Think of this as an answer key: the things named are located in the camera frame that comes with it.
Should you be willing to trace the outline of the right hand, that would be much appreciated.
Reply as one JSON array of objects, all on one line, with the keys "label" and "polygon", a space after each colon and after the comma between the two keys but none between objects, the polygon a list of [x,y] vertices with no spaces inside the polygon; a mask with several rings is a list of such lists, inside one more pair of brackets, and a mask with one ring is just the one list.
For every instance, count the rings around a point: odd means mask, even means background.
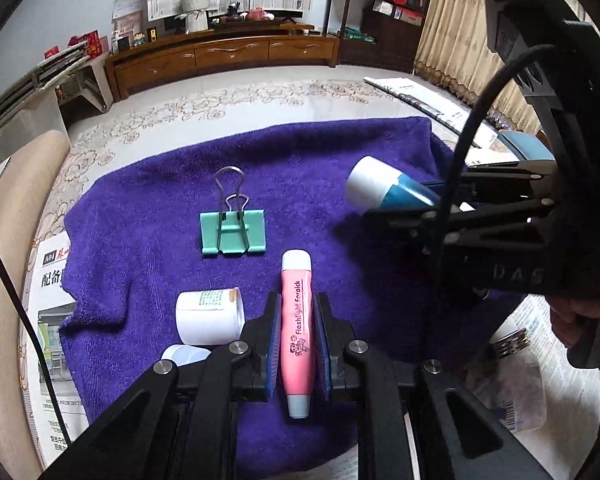
[{"label": "right hand", "polygon": [[582,327],[577,323],[578,315],[600,320],[600,299],[546,297],[546,301],[550,305],[550,324],[553,333],[566,348],[572,348],[583,334]]}]

